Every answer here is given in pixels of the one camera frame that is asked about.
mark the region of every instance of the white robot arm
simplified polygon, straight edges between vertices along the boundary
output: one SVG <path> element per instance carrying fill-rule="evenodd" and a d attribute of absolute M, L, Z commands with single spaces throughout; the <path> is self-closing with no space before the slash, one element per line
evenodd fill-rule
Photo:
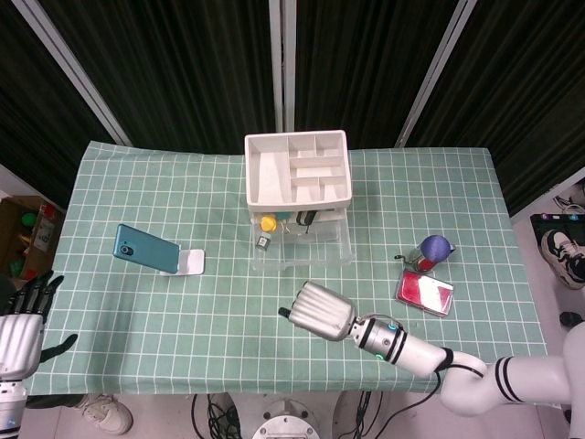
<path fill-rule="evenodd" d="M 27 403 L 22 380 L 37 371 L 38 364 L 68 350 L 77 335 L 54 348 L 41 350 L 43 329 L 53 295 L 63 280 L 50 284 L 53 272 L 33 279 L 16 291 L 0 276 L 0 439 L 16 439 Z"/>
<path fill-rule="evenodd" d="M 410 336 L 390 316 L 356 316 L 343 296 L 307 282 L 292 304 L 281 308 L 298 327 L 330 341 L 346 337 L 417 377 L 447 369 L 441 401 L 451 411 L 475 416 L 506 403 L 571 404 L 571 439 L 585 439 L 585 324 L 567 336 L 563 357 L 508 357 L 489 367 L 477 357 L 439 348 Z"/>

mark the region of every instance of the green grid tablecloth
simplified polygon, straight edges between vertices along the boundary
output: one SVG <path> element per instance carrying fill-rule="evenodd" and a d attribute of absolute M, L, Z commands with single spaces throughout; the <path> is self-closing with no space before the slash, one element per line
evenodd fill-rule
<path fill-rule="evenodd" d="M 257 273 L 243 156 L 176 154 L 91 143 L 54 263 L 58 290 L 44 346 L 79 333 L 41 365 L 32 392 L 428 391 L 431 380 L 277 317 L 306 279 L 391 314 L 415 337 L 478 355 L 545 354 L 516 239 L 484 149 L 350 153 L 355 261 Z M 162 277 L 112 257 L 119 223 L 205 249 L 202 276 Z M 433 272 L 453 283 L 446 318 L 394 299 L 405 252 L 440 233 L 457 245 Z"/>

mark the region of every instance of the smartphone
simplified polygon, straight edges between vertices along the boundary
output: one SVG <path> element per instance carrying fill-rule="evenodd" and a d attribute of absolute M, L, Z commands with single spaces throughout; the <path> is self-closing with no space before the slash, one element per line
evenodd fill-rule
<path fill-rule="evenodd" d="M 175 274 L 179 269 L 179 250 L 173 242 L 119 224 L 112 254 L 125 261 Z"/>

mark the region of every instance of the curtain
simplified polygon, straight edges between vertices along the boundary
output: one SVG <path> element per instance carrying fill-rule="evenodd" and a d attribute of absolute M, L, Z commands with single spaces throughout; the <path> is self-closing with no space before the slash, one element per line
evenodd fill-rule
<path fill-rule="evenodd" d="M 10 2 L 0 27 L 0 163 L 67 207 L 88 142 L 112 139 Z"/>
<path fill-rule="evenodd" d="M 585 2 L 478 2 L 407 146 L 489 148 L 511 214 L 585 166 Z"/>
<path fill-rule="evenodd" d="M 297 131 L 344 129 L 350 148 L 388 148 L 456 0 L 298 0 Z"/>
<path fill-rule="evenodd" d="M 241 154 L 274 131 L 267 0 L 42 5 L 134 146 Z"/>

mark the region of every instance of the white phone stand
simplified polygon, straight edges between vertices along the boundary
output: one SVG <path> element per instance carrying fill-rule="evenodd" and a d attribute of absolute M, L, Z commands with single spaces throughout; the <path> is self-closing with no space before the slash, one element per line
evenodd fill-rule
<path fill-rule="evenodd" d="M 201 249 L 181 250 L 176 273 L 160 272 L 162 276 L 197 276 L 205 270 L 205 252 Z"/>

